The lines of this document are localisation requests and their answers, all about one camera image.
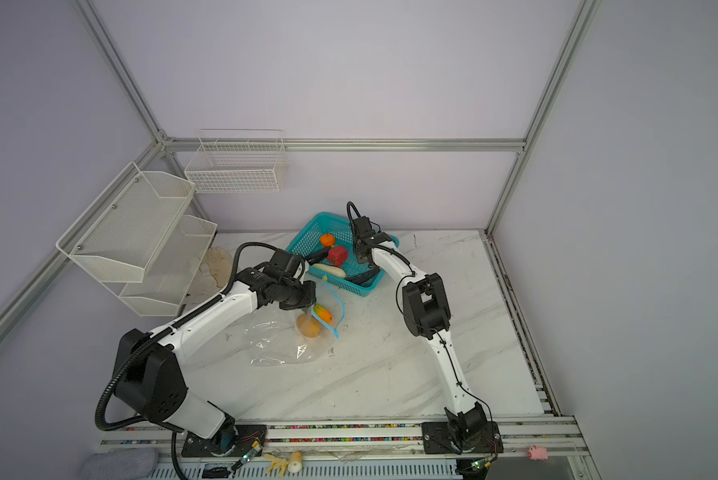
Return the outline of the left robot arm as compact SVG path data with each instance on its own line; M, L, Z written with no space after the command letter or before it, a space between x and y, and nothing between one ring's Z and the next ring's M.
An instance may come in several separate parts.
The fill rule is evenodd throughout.
M231 450L235 418L191 392L184 364L209 340L236 321L271 304L283 311L316 302L316 285L305 279L308 261L273 245L266 262L241 268L232 260L227 283L198 307L148 332L133 329L119 341L111 379L98 400L94 422L113 431L140 422L209 442L217 454Z

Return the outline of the yellow toy mango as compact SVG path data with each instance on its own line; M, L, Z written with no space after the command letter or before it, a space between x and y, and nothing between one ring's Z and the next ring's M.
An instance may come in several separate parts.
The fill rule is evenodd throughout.
M322 330L322 324L311 314L300 315L296 320L296 327L306 338L317 338Z

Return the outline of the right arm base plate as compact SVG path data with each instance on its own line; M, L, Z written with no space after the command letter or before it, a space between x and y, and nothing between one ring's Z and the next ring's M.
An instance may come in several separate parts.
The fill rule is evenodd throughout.
M502 434L498 424L488 421L469 432L456 432L447 422L424 422L421 426L426 454L502 454Z

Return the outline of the clear zip top bag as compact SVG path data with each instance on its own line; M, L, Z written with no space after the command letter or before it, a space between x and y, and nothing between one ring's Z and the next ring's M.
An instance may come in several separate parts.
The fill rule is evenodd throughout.
M303 314L312 315L314 305L292 311L274 307L258 310L247 321L245 330L247 352L252 366L274 367L310 363L326 356L334 346L340 338L338 329L345 320L346 305L337 289L325 279L318 279L315 283L314 305L321 305L332 313L331 323L320 321L320 335L317 338L306 338L298 331L296 320Z

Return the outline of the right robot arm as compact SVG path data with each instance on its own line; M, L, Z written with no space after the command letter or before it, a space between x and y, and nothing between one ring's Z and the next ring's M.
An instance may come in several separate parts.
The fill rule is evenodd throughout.
M435 358L446 395L450 448L460 453L472 451L482 442L492 443L496 433L492 411L470 391L452 345L452 314L441 276L416 267L368 217L350 211L348 222L357 261L380 269L397 282L397 309L408 331L424 340Z

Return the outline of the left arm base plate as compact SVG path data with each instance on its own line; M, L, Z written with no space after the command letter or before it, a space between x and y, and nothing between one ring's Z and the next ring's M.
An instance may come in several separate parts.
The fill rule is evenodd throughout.
M241 458L257 443L263 446L268 433L265 424L236 424L209 439L188 433L181 450L184 458Z

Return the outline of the white toy radish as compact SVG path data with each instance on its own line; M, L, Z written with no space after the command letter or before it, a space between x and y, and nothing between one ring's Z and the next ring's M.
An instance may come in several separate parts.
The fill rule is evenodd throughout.
M315 264L311 265L311 268L320 270L322 272L328 273L330 275L333 275L333 276L341 278L341 279L346 278L346 272L340 267L332 266L329 264L323 264L323 263L315 263Z

